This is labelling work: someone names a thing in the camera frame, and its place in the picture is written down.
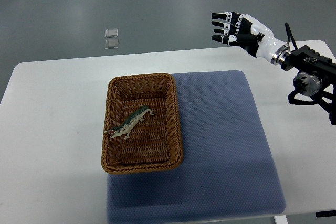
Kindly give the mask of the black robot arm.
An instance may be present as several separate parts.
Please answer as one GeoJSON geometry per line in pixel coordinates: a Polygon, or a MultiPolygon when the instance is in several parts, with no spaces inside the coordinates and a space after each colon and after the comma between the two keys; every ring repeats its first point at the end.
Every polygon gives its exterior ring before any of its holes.
{"type": "Polygon", "coordinates": [[[288,95],[292,105],[319,105],[335,125],[335,63],[305,45],[294,51],[286,50],[277,63],[281,69],[298,70],[293,79],[294,90],[288,95]]]}

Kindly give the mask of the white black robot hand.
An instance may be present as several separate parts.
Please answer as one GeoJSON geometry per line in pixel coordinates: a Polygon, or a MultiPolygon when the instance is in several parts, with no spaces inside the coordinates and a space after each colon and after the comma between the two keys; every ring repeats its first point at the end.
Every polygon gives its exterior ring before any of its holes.
{"type": "Polygon", "coordinates": [[[277,39],[263,23],[248,14],[212,13],[212,40],[243,48],[255,58],[264,58],[273,65],[281,64],[290,55],[287,42],[277,39]]]}

